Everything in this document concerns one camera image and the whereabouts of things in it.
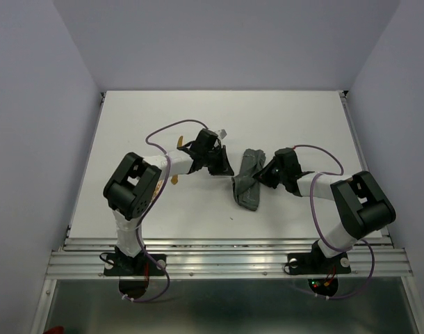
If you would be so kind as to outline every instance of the gray wall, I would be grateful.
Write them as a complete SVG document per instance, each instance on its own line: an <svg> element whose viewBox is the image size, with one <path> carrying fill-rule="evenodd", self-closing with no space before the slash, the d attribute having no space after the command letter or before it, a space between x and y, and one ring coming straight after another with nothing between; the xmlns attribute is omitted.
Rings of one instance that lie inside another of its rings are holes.
<svg viewBox="0 0 424 334"><path fill-rule="evenodd" d="M54 0L101 89L348 89L397 0Z"/></svg>
<svg viewBox="0 0 424 334"><path fill-rule="evenodd" d="M391 235L424 300L424 1L402 1L348 96L368 165L396 206Z"/></svg>
<svg viewBox="0 0 424 334"><path fill-rule="evenodd" d="M0 1L0 333L27 333L64 237L99 90L49 0Z"/></svg>

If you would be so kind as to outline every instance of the gray floor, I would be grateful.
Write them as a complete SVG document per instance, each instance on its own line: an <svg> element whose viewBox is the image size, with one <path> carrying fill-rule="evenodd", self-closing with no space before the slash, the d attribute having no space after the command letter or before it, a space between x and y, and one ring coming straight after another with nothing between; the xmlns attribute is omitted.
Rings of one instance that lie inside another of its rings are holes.
<svg viewBox="0 0 424 334"><path fill-rule="evenodd" d="M362 279L345 278L339 294ZM152 284L151 295L163 281ZM58 283L47 328L82 333L417 333L399 278L375 278L359 296L324 301L292 289L304 280L173 282L159 302L122 301L117 281Z"/></svg>

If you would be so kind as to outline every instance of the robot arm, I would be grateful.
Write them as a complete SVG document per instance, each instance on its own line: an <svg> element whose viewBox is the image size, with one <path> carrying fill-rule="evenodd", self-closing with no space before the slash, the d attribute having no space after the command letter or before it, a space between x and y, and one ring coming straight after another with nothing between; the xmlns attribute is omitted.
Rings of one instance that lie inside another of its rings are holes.
<svg viewBox="0 0 424 334"><path fill-rule="evenodd" d="M234 175L226 146L221 144L225 136L225 130L202 129L194 141L166 155L140 157L133 152L126 154L104 188L104 197L117 224L117 247L108 260L128 268L126 274L134 272L141 253L137 238L144 244L140 221L158 192L159 181L167 176L168 158L168 177L191 174L203 167L207 167L211 175Z"/></svg>
<svg viewBox="0 0 424 334"><path fill-rule="evenodd" d="M339 264L345 252L360 239L375 230L392 223L396 212L374 177L366 171L354 175L317 176L315 172L303 172L295 150L284 148L276 151L272 161L254 178L271 188L282 183L295 196L309 197L311 184L313 197L333 200L341 221L329 232L324 240L319 239L310 253L290 254L288 259L297 263L289 268L292 275L326 273ZM347 272L340 268L338 273Z"/></svg>

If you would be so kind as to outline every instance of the white table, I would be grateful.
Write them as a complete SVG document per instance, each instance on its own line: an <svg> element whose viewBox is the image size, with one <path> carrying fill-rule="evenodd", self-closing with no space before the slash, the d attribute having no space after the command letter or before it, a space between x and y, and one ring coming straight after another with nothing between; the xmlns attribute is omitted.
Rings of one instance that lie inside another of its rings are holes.
<svg viewBox="0 0 424 334"><path fill-rule="evenodd" d="M159 154L145 144L150 132L195 118L211 129L226 129L229 161L238 174L246 148L262 149L266 163L279 148L314 144L328 149L346 173L361 170L348 121L337 92L310 91L128 91L107 92L70 230L70 239L114 239L115 221L102 196L113 171L128 152ZM195 139L200 126L183 124L154 137L166 150ZM323 153L297 149L304 170L338 171ZM333 202L316 199L323 232L337 223ZM381 237L374 232L370 237ZM318 238L308 198L279 186L261 187L256 212L239 207L229 177L207 170L171 183L143 223L143 237L156 239Z"/></svg>

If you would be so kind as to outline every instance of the folded cloth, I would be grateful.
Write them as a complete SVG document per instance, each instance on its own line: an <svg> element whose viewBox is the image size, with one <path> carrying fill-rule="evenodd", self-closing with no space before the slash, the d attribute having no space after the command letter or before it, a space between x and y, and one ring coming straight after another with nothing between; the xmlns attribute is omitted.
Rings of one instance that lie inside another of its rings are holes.
<svg viewBox="0 0 424 334"><path fill-rule="evenodd" d="M265 160L265 152L248 148L241 160L240 174L232 178L234 200L251 211L256 211L260 203L260 183L252 176L263 169Z"/></svg>

